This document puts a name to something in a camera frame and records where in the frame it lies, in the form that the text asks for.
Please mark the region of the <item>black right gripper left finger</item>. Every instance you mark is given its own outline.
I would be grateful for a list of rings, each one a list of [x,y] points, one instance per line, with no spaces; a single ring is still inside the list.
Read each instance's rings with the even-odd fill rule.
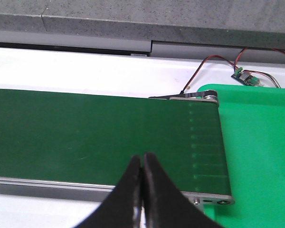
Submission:
[[[141,222],[141,162],[133,156],[121,179],[80,228],[139,228]]]

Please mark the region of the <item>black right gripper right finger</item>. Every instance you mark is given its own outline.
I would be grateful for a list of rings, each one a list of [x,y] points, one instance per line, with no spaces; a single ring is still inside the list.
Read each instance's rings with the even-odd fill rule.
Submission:
[[[148,228],[220,228],[177,189],[156,155],[143,157],[143,203]]]

